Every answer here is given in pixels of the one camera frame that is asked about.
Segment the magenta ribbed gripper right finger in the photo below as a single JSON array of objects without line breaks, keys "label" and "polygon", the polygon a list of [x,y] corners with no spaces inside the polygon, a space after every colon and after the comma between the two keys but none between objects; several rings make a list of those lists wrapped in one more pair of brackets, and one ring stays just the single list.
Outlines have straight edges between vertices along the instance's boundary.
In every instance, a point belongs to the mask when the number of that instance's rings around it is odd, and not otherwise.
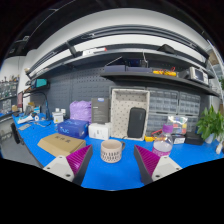
[{"label": "magenta ribbed gripper right finger", "polygon": [[181,167],[169,156],[159,157],[138,145],[134,146],[134,157],[140,170],[141,182],[144,185],[181,170]]}]

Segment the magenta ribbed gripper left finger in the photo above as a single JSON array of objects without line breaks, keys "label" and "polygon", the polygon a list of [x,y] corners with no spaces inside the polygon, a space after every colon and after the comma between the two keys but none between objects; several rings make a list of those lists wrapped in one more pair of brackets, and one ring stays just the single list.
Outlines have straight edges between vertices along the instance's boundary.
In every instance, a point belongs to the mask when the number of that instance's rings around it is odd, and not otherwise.
[{"label": "magenta ribbed gripper left finger", "polygon": [[81,185],[92,155],[93,147],[88,145],[68,156],[59,155],[46,165],[44,170],[76,185]]}]

